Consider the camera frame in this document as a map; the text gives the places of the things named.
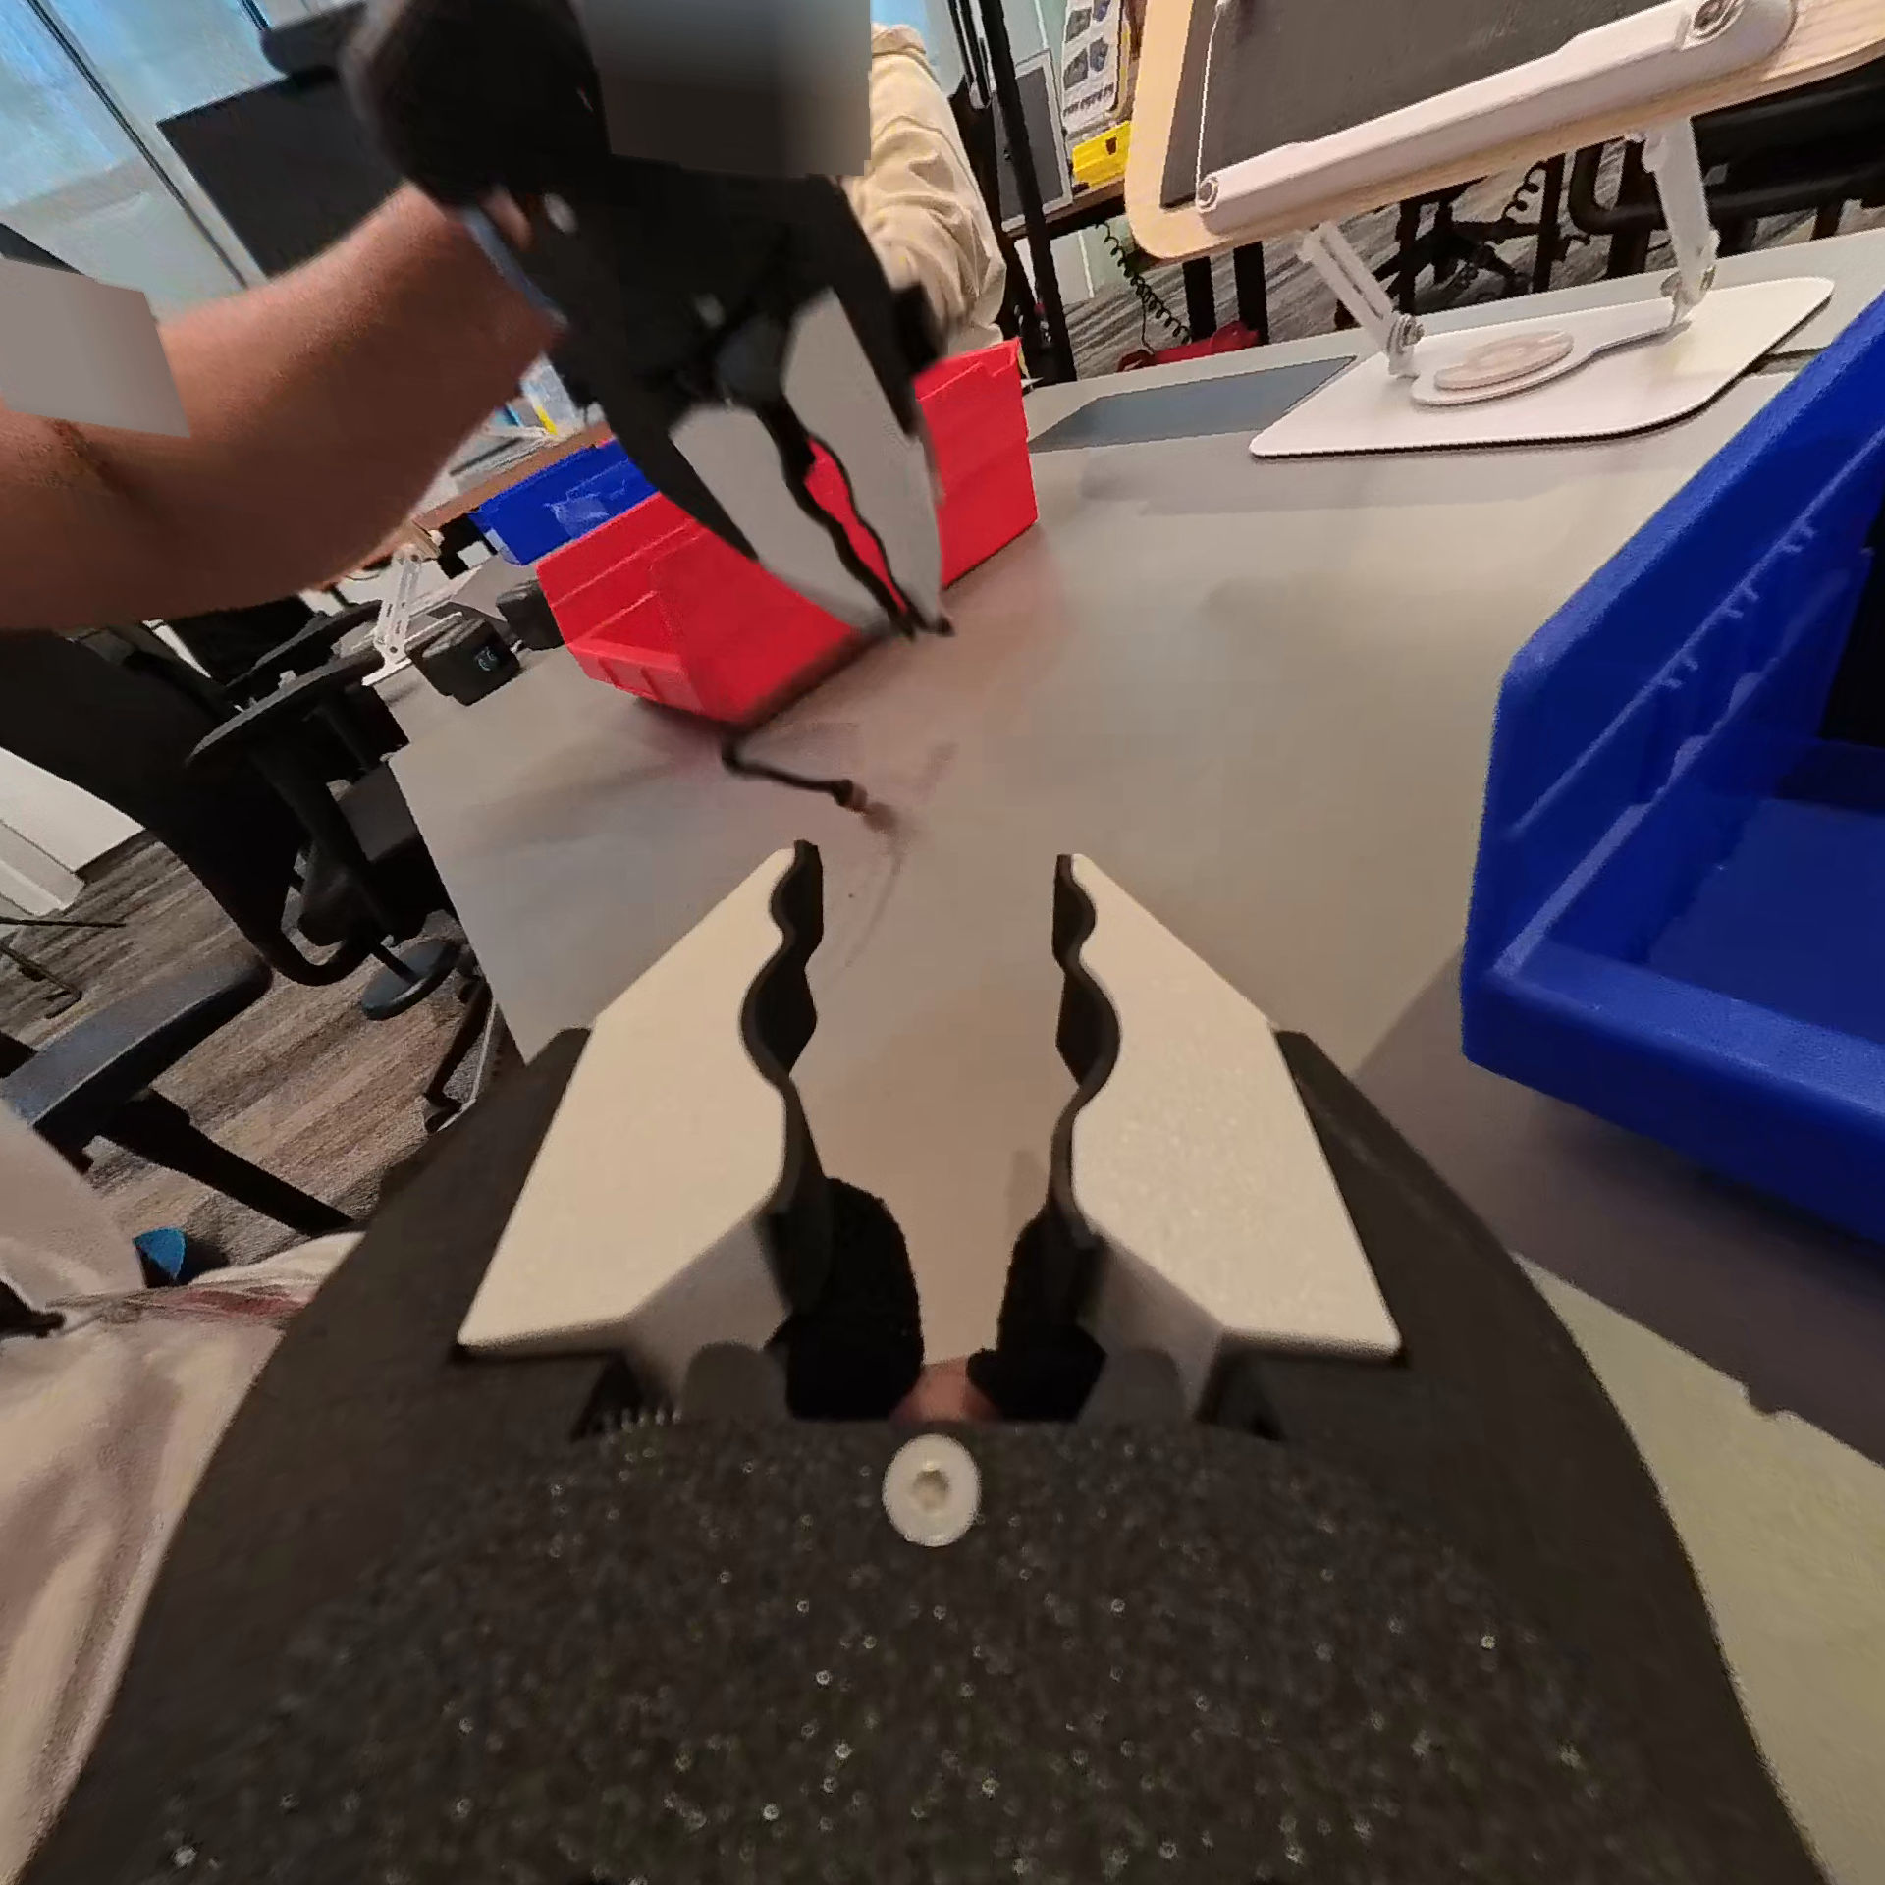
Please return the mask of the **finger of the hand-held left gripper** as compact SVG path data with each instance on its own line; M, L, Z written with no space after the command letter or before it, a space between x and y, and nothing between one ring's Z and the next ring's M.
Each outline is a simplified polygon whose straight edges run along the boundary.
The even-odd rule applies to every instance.
M896 633L950 637L924 415L884 393L835 289L788 315L783 399L835 481L835 507L810 504L831 527L843 570Z
M835 521L792 483L787 449L758 412L695 403L670 441L765 575L849 628L908 626L884 585L862 575L856 555L839 555Z

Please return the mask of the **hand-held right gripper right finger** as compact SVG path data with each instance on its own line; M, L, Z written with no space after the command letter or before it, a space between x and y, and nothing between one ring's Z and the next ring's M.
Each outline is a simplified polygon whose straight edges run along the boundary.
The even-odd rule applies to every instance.
M1246 1358L1392 1367L1399 1330L1270 1019L1091 859L1053 866L1049 1135L973 1393L1072 1423L1144 1380L1207 1418Z

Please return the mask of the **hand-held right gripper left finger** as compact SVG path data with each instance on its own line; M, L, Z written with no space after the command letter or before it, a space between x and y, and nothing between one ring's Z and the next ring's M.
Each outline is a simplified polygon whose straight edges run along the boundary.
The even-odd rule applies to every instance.
M683 1403L742 1351L803 1418L880 1418L924 1320L887 1210L821 1162L792 1086L814 1038L821 850L772 850L592 1021L459 1325L469 1358L622 1358Z

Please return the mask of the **red plastic bin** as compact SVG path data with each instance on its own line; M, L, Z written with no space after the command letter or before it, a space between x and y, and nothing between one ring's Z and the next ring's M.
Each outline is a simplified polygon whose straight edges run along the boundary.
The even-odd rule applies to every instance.
M914 380L937 469L937 572L961 580L1038 521L1017 340ZM866 637L718 541L669 497L538 562L563 650L646 703L754 726L866 651Z

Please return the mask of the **blue plastic bin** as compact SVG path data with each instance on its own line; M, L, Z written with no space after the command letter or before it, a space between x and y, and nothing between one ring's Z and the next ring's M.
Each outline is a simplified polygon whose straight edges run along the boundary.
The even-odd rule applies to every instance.
M492 555L538 565L657 497L651 481L608 439L553 457L469 511Z
M1460 1051L1880 1239L1880 301L1511 661Z

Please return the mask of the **person's left forearm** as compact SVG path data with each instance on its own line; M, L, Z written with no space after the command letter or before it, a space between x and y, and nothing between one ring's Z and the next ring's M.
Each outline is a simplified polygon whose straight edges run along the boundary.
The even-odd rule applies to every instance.
M2 403L2 633L323 586L414 511L562 324L402 187L315 259L156 336L187 435Z

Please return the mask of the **dark grey desk mat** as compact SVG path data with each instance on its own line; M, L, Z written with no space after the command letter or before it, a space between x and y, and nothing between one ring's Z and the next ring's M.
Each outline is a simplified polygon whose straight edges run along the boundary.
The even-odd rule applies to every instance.
M1102 393L1030 435L1030 454L1141 446L1185 435L1260 435L1352 365L1352 359L1314 359Z

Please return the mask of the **black office chair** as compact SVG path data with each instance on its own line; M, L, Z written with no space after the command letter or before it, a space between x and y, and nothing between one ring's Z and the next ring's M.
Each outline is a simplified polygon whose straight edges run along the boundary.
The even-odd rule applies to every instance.
M293 984L339 984L379 965L360 1001L367 1019L445 992L479 1028L492 995L475 955L460 934L426 934L455 907L390 768L405 731L371 688L382 650L371 637L339 650L372 613L371 604L313 613L232 684L237 711L184 758L206 783L259 783L291 819L291 853L259 866L259 890L218 890L218 899Z
M160 977L71 1021L38 1051L2 1034L2 1107L89 1173L95 1141L168 1169L297 1234L352 1234L354 1216L206 1137L156 1081L255 1006L273 974L255 955L220 955Z

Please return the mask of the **person's white clothing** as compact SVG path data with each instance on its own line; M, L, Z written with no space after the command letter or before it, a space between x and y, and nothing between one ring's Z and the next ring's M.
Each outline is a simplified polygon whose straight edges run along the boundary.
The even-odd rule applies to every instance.
M2 1110L2 1882L103 1734L232 1411L354 1243L146 1287L89 1179Z

